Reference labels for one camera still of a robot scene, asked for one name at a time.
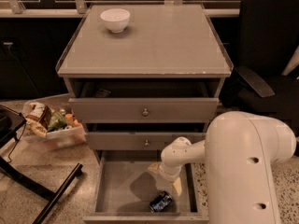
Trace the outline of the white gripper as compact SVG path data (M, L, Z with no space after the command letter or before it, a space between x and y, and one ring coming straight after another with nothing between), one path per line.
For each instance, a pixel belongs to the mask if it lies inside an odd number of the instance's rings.
M181 179L179 178L179 174L181 171L181 167L170 167L164 164L163 162L155 162L152 163L149 167L148 170L155 173L155 174L160 174L162 178L165 180L172 182L172 188L176 192L178 196L182 194L182 185L181 185Z

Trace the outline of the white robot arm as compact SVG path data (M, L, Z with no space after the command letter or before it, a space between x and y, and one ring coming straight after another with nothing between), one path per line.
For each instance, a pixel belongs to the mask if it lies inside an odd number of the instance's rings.
M208 224L281 224L271 165L295 151L291 128L279 119L232 111L216 117L206 139L176 139L149 169L180 194L185 164L206 167Z

